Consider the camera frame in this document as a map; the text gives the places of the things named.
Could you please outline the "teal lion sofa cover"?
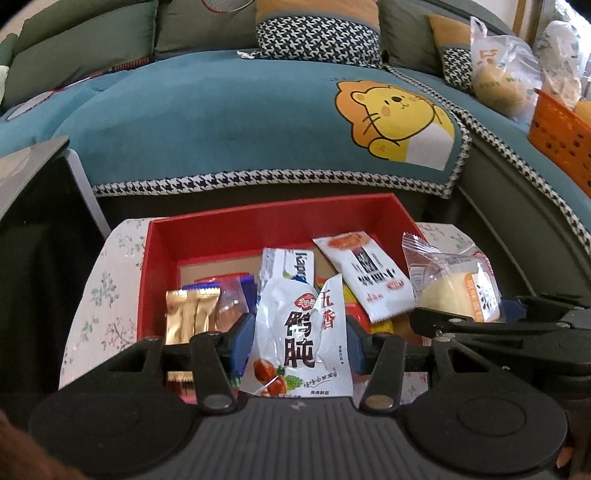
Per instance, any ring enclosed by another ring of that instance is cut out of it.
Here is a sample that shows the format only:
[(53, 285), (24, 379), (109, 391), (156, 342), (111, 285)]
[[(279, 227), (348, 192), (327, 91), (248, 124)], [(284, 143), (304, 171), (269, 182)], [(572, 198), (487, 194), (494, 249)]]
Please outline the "teal lion sofa cover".
[(96, 76), (1, 119), (6, 155), (60, 136), (99, 197), (335, 183), (445, 198), (472, 143), (399, 71), (233, 51)]

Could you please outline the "white duck gizzard packet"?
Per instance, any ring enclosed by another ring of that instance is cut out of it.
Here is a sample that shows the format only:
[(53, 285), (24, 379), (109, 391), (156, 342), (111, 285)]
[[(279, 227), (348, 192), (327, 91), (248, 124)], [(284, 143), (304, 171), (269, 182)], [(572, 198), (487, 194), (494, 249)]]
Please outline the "white duck gizzard packet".
[(341, 275), (319, 291), (279, 277), (267, 282), (240, 389), (270, 398), (353, 395)]

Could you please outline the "floral tablecloth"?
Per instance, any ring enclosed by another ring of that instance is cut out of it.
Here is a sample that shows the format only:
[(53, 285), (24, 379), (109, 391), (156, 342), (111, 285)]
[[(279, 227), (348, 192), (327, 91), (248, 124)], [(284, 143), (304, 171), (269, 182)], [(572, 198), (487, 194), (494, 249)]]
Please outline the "floral tablecloth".
[[(106, 239), (70, 327), (58, 389), (135, 343), (141, 267), (152, 220), (125, 220)], [(452, 224), (418, 225), (428, 243), (442, 252), (483, 253), (471, 237)], [(406, 373), (402, 403), (411, 403), (427, 387), (426, 373)]]

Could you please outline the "pink clear snack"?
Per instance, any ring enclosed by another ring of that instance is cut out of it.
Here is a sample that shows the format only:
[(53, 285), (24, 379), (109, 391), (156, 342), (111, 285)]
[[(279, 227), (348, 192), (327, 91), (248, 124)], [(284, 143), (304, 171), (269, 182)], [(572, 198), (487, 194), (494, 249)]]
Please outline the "pink clear snack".
[(249, 304), (238, 278), (222, 280), (219, 289), (221, 295), (215, 310), (215, 330), (228, 332), (243, 314), (249, 314)]

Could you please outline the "black side table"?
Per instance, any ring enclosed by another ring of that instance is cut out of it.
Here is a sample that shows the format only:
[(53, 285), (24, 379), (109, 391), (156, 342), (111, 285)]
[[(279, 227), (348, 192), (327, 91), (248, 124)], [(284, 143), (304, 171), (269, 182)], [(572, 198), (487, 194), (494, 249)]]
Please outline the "black side table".
[(1, 159), (1, 407), (52, 392), (79, 295), (110, 233), (67, 137)]

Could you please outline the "houndstooth cushion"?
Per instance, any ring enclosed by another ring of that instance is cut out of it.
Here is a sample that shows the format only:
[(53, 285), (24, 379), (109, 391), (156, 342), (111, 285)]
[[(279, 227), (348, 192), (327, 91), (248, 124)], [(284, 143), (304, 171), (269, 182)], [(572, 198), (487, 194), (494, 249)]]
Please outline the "houndstooth cushion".
[(473, 94), (470, 24), (440, 15), (430, 15), (429, 23), (446, 84)]
[(377, 67), (382, 63), (376, 1), (283, 0), (256, 3), (257, 55)]

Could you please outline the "clear plastic bag of food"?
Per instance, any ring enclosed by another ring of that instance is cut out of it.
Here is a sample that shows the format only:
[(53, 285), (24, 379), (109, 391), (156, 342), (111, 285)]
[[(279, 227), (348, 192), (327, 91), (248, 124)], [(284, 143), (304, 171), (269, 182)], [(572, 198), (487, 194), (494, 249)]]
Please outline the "clear plastic bag of food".
[(542, 75), (531, 48), (519, 37), (490, 34), (471, 17), (472, 88), (488, 108), (529, 125), (542, 87)]

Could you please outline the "gold foil snack packet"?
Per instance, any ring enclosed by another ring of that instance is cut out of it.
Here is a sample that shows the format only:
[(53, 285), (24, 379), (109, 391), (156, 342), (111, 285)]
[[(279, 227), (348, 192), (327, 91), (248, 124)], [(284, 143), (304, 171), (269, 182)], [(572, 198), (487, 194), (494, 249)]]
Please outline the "gold foil snack packet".
[(168, 291), (165, 344), (188, 344), (194, 335), (216, 331), (220, 296), (219, 287)]

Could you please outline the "clear yellow pastry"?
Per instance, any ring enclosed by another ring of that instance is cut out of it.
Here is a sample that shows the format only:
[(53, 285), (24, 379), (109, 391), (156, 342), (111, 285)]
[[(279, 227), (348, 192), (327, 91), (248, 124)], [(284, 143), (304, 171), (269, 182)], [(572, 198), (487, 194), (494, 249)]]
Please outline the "clear yellow pastry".
[(410, 233), (402, 248), (419, 307), (477, 322), (501, 319), (501, 294), (485, 255), (444, 253)]

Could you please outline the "orange plastic basket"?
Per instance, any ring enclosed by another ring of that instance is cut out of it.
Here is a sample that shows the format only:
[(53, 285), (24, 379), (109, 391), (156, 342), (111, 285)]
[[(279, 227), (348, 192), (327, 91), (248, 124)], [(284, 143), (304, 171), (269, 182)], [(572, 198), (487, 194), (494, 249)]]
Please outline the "orange plastic basket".
[(580, 99), (570, 109), (551, 95), (536, 92), (538, 101), (528, 140), (590, 196), (590, 101)]

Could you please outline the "red yellow snack packet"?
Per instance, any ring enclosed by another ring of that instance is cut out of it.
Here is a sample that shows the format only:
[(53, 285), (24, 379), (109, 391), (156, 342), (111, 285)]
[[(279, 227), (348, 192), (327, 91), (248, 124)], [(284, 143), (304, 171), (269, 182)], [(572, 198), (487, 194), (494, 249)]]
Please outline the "red yellow snack packet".
[(370, 334), (378, 334), (378, 333), (390, 333), (395, 334), (396, 331), (394, 330), (394, 325), (391, 320), (385, 320), (379, 323), (372, 323), (370, 322), (370, 318), (363, 309), (362, 305), (356, 299), (356, 296), (353, 295), (353, 292), (349, 289), (346, 284), (342, 285), (342, 294), (344, 294), (344, 303), (346, 308), (346, 313), (349, 316), (352, 316), (360, 323), (360, 325)]

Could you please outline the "white noodle snack packet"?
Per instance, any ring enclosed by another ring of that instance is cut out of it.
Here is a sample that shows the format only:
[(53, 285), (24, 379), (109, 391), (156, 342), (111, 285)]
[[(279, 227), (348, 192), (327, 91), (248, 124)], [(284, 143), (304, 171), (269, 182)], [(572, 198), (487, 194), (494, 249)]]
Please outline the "white noodle snack packet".
[(410, 279), (366, 232), (315, 238), (314, 243), (342, 274), (370, 322), (379, 323), (415, 308)]

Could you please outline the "blue foil snack packet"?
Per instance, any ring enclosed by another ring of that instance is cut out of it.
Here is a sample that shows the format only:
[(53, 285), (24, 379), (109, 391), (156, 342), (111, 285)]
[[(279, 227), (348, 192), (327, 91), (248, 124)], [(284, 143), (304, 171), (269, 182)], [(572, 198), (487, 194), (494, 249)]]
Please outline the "blue foil snack packet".
[(231, 279), (226, 282), (219, 282), (219, 283), (204, 283), (204, 284), (186, 284), (182, 287), (183, 290), (191, 290), (197, 288), (206, 288), (206, 287), (222, 287), (222, 286), (236, 286), (239, 285), (242, 288), (243, 297), (245, 297), (245, 302), (247, 307), (249, 308), (249, 312), (256, 312), (256, 281), (254, 277), (250, 281), (240, 282), (237, 279)]

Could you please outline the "red crown snack packet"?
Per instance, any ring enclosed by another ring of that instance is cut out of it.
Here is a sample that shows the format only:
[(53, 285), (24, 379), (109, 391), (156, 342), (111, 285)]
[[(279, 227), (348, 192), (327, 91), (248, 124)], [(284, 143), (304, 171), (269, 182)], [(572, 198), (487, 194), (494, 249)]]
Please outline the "red crown snack packet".
[(237, 279), (240, 282), (250, 281), (253, 279), (253, 275), (247, 272), (235, 272), (235, 273), (228, 273), (228, 274), (216, 274), (211, 276), (205, 276), (193, 281), (194, 284), (204, 284), (204, 283), (219, 283), (219, 282), (226, 282), (231, 279)]

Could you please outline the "dark green sofa cushion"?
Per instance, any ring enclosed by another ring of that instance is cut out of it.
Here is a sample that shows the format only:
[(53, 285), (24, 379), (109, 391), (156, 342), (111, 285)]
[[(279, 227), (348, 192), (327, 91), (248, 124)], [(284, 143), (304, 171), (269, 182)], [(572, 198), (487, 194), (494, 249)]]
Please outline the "dark green sofa cushion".
[(57, 1), (41, 10), (1, 45), (9, 61), (1, 108), (149, 63), (157, 11), (156, 1)]

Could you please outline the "red cardboard box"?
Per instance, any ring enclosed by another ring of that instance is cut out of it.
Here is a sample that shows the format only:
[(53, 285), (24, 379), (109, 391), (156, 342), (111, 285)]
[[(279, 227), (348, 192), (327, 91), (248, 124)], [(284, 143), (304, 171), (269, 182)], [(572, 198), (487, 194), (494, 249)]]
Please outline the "red cardboard box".
[(353, 395), (398, 407), (408, 345), (349, 317), (351, 291), (372, 322), (416, 306), (402, 240), (415, 223), (391, 195), (260, 204), (158, 220), (148, 230), (139, 333), (165, 344), (164, 376), (208, 413), (238, 394)]

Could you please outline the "white Kaprons wafer packet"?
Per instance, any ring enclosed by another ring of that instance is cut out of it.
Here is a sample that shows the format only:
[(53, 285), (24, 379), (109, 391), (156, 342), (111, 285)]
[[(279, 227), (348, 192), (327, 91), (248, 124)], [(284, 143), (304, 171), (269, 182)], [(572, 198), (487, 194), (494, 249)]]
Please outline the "white Kaprons wafer packet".
[(259, 291), (273, 278), (315, 282), (315, 254), (305, 249), (264, 248), (259, 270)]

